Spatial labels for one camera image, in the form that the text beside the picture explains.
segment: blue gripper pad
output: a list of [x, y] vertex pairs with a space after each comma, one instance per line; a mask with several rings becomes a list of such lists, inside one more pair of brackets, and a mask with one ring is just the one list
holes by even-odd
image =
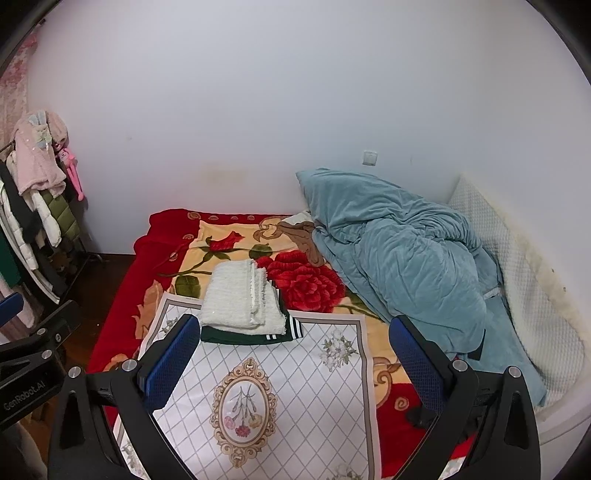
[[191, 360], [200, 337], [199, 320], [186, 313], [167, 336], [154, 342], [142, 357], [141, 360], [145, 359], [145, 362], [142, 362], [138, 383], [144, 392], [144, 407], [147, 411], [151, 413], [164, 408]]
[[23, 307], [24, 300], [20, 293], [13, 293], [0, 301], [0, 327], [21, 313]]
[[390, 322], [389, 339], [398, 361], [407, 373], [423, 405], [441, 414], [446, 404], [443, 379], [427, 354], [397, 317]]

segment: light switch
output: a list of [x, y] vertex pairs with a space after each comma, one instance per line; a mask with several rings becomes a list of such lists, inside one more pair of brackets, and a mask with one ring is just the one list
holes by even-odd
[[370, 165], [371, 167], [375, 167], [375, 163], [378, 161], [378, 153], [377, 152], [370, 152], [366, 150], [363, 152], [363, 164]]

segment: pink plush toy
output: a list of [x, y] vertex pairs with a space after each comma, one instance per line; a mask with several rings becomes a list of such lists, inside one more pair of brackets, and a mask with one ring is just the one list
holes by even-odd
[[72, 155], [70, 150], [67, 148], [62, 148], [58, 153], [57, 156], [59, 157], [60, 161], [64, 164], [66, 168], [66, 173], [68, 177], [70, 177], [70, 181], [76, 192], [78, 193], [78, 201], [81, 202], [84, 199], [84, 193], [82, 192], [82, 185], [80, 184], [80, 179], [78, 178], [78, 172], [76, 170], [76, 164], [78, 161], [76, 157]]

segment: green folded cloth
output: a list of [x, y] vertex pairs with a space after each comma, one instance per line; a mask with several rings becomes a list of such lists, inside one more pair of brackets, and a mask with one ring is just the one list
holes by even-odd
[[245, 335], [244, 333], [225, 332], [214, 327], [204, 326], [201, 328], [201, 340], [202, 342], [224, 345], [269, 345], [302, 338], [304, 331], [301, 323], [289, 313], [286, 317], [285, 335]]

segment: blue comforter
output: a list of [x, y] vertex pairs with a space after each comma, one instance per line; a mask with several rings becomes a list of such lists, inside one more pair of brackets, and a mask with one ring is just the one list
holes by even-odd
[[[500, 297], [496, 262], [468, 220], [372, 175], [297, 173], [317, 228], [313, 239], [347, 286], [386, 322], [404, 313], [419, 331], [474, 369], [524, 373], [532, 403], [545, 387]], [[486, 329], [480, 361], [467, 357]]]

